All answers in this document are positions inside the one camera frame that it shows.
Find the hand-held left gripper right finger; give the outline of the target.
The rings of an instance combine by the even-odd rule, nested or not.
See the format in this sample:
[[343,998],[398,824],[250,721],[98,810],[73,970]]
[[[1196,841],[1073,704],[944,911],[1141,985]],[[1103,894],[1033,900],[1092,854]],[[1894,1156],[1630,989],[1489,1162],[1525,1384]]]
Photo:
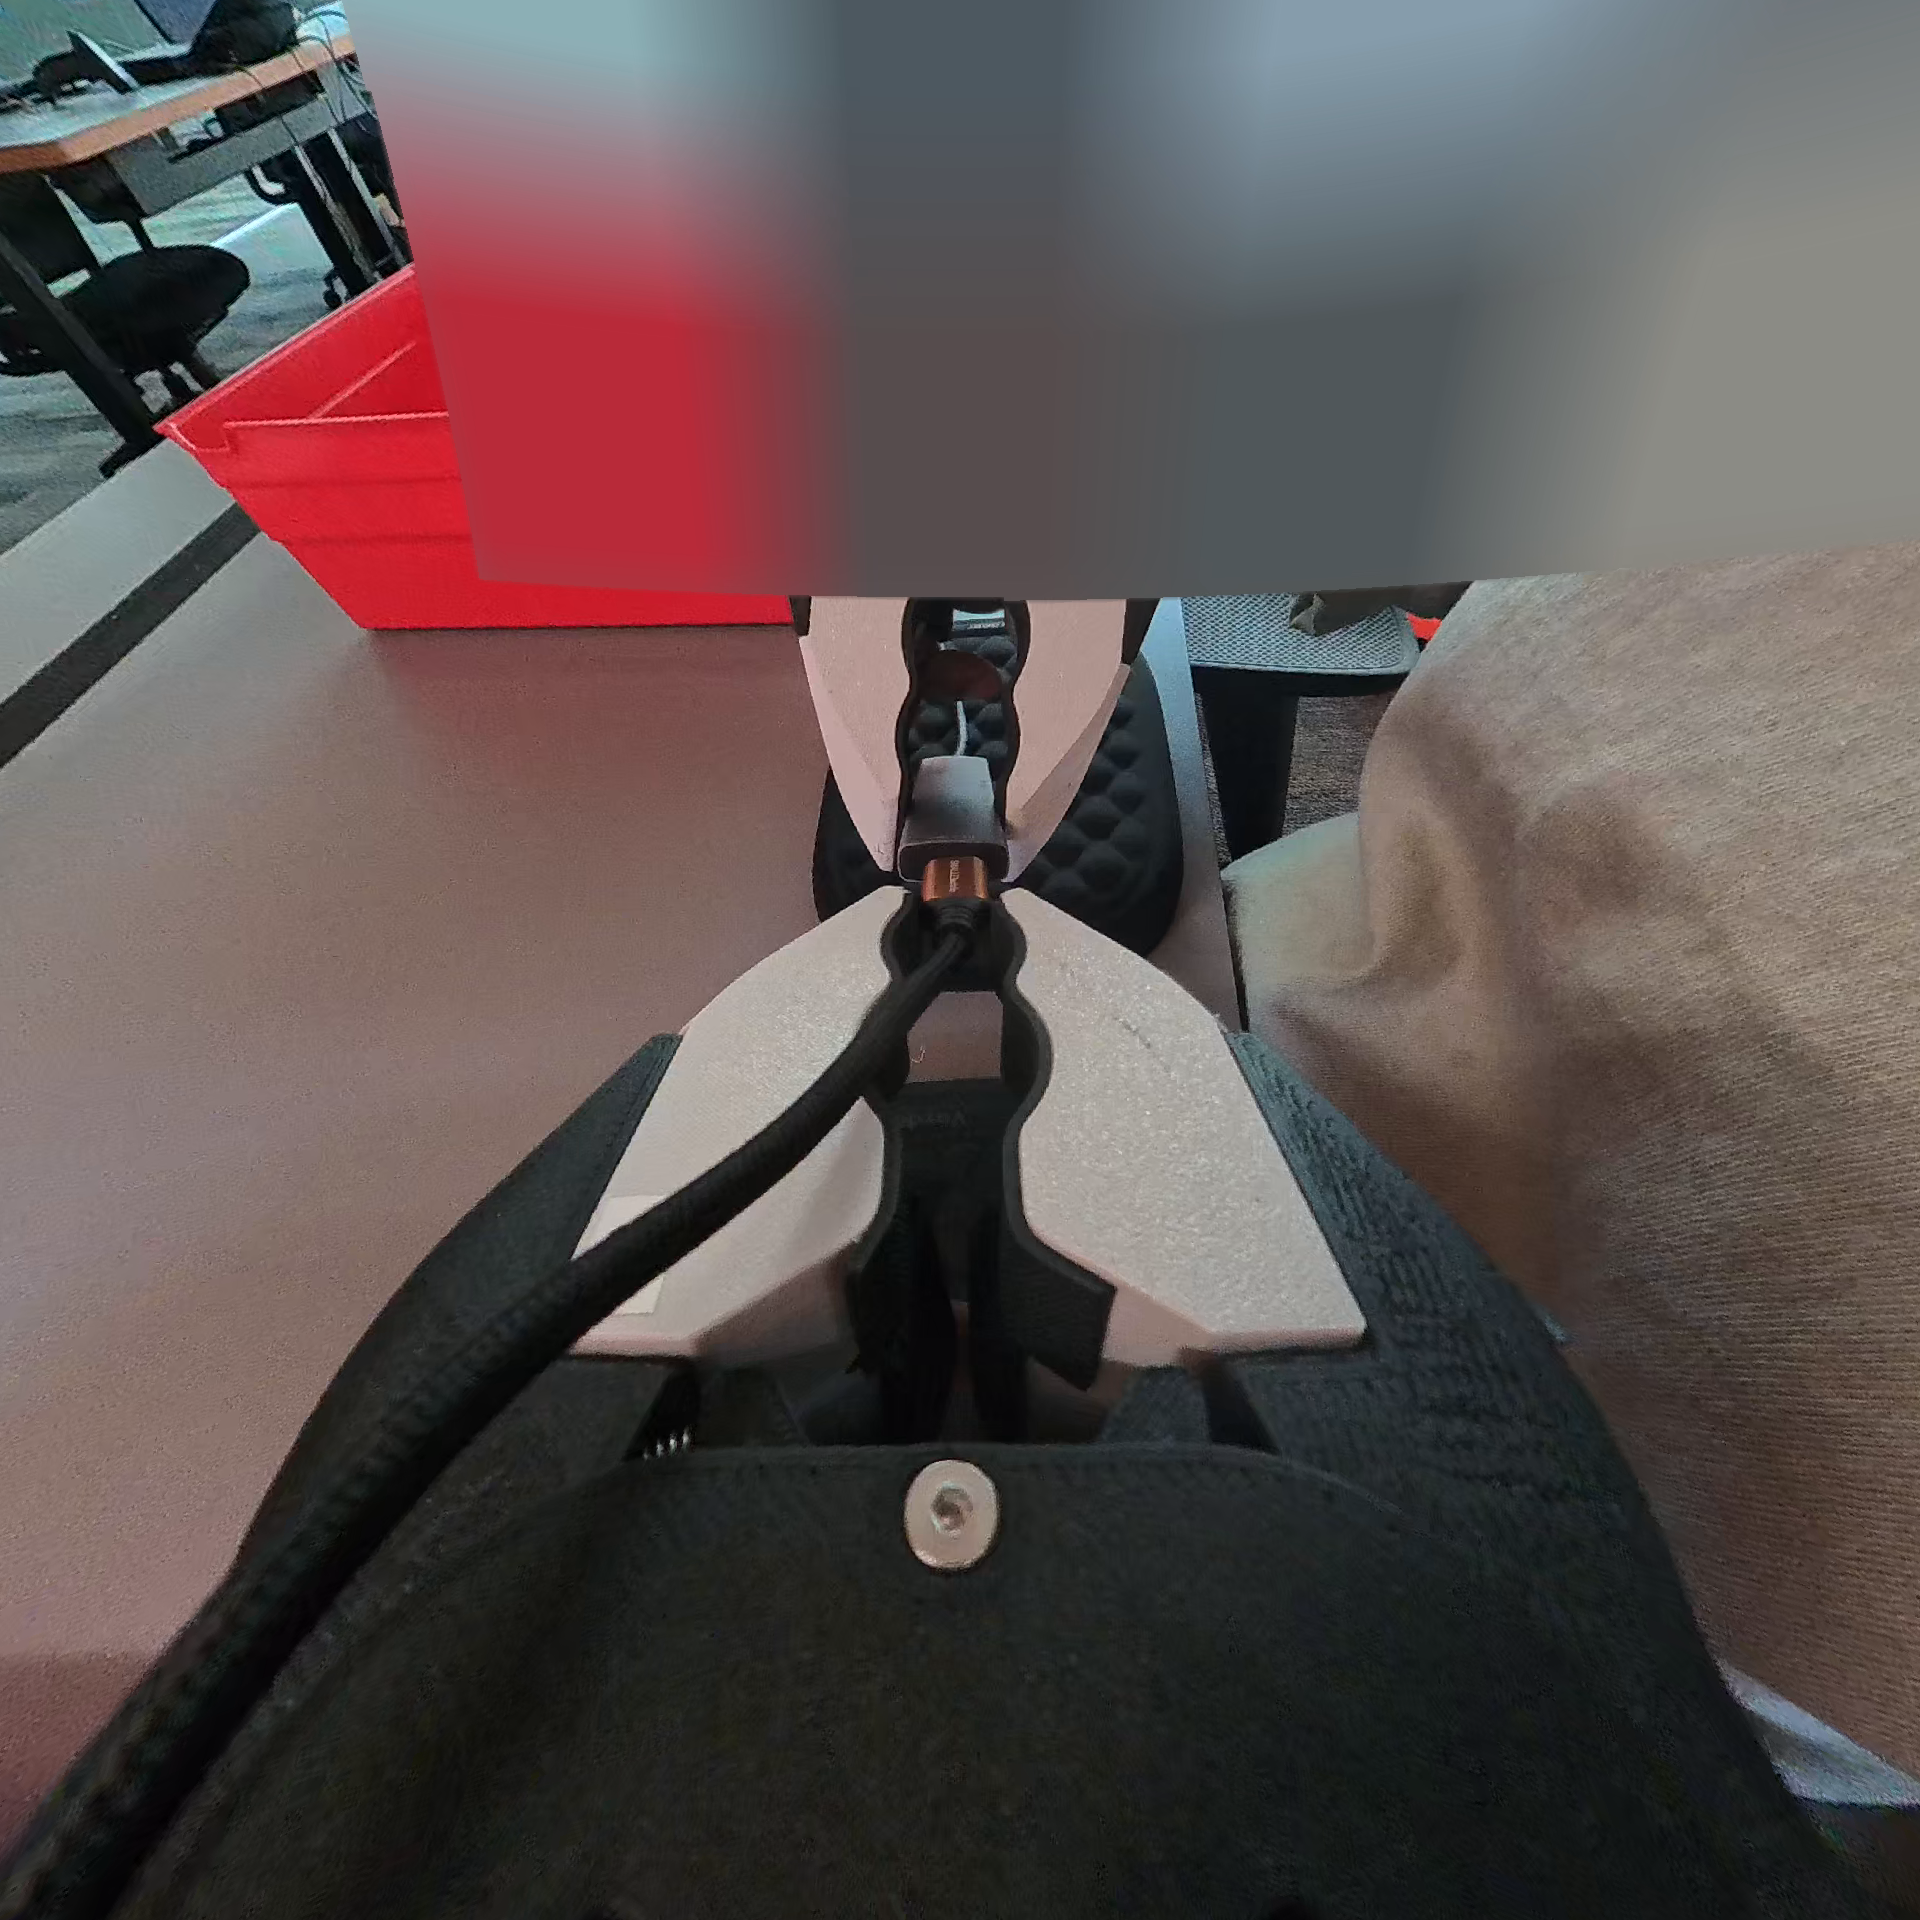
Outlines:
[[1232,1036],[1048,901],[1004,900],[999,1312],[1075,1388],[1347,1352],[1366,1316]]

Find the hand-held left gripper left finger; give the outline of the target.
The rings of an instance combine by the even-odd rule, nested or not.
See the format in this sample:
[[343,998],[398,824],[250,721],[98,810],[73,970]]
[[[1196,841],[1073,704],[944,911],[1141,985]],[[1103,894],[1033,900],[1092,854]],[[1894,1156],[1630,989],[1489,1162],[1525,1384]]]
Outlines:
[[[879,890],[761,960],[687,1021],[579,1253],[637,1221],[774,1122],[854,1038],[892,974]],[[858,1103],[793,1173],[573,1348],[721,1369],[850,1360],[852,1253],[883,1200],[886,1133]]]

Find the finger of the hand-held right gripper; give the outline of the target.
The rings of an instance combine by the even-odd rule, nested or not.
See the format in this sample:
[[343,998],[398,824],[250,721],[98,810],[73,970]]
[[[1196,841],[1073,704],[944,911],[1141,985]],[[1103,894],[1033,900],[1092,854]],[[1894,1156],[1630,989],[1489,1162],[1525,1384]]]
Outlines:
[[1020,654],[1002,700],[1008,882],[1063,824],[1158,607],[1158,597],[1006,603]]
[[900,877],[913,770],[909,603],[791,597],[790,613],[843,805],[883,877]]

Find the grey usb-c adapter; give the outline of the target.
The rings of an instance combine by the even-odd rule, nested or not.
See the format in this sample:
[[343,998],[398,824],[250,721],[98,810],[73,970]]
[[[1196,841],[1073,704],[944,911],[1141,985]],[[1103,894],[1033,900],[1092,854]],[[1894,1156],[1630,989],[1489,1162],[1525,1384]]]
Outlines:
[[1010,856],[993,765],[976,755],[930,755],[915,768],[900,822],[896,873],[917,886],[940,862],[974,860],[991,882]]

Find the grey mesh chair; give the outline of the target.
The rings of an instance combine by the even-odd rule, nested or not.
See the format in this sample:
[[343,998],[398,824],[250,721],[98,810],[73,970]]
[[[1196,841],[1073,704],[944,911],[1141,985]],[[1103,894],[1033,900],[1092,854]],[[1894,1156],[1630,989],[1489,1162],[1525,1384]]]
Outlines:
[[1423,649],[1386,607],[1322,635],[1299,595],[1189,595],[1183,628],[1213,765],[1215,812],[1236,860],[1284,833],[1303,700],[1398,690]]

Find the person's tan trousers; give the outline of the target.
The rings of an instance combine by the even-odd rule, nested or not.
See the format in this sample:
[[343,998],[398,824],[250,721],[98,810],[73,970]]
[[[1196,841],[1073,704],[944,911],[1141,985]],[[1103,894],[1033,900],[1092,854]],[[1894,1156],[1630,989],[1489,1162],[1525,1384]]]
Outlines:
[[1919,554],[1483,582],[1251,1029],[1569,1335],[1721,1660],[1917,1776]]

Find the red plastic bin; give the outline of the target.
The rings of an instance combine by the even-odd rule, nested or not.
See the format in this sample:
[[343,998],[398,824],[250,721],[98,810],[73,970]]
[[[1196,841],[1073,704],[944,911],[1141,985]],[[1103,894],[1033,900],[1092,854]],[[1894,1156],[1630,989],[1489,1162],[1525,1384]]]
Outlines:
[[415,270],[347,301],[160,432],[368,632],[790,624],[776,595],[485,580]]

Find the black office chair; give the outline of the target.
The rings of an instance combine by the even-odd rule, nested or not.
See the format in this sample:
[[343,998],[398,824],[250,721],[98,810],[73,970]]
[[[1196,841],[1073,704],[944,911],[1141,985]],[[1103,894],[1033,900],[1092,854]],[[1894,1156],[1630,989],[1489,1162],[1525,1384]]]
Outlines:
[[221,377],[202,344],[250,289],[253,274],[238,255],[177,246],[101,263],[56,299],[126,377],[160,375],[170,388],[187,379],[206,392]]

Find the office desk with orange edge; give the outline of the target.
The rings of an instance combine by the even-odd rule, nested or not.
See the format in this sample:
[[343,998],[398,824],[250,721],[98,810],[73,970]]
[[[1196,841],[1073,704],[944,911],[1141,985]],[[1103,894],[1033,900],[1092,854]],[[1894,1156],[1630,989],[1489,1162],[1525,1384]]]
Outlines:
[[156,447],[166,407],[200,398],[185,379],[130,379],[56,299],[96,265],[158,242],[155,223],[221,192],[295,209],[326,261],[324,303],[411,263],[377,109],[345,14],[301,14],[297,46],[271,61],[202,67],[170,46],[113,54],[73,33],[31,78],[4,80],[4,381],[61,379],[109,428],[101,476]]

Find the dark bag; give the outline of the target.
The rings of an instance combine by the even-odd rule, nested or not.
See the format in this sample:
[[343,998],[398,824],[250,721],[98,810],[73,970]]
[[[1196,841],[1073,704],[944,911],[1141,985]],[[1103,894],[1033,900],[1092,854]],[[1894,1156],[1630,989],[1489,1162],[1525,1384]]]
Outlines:
[[236,67],[290,54],[301,37],[291,2],[137,2],[162,44],[202,67]]

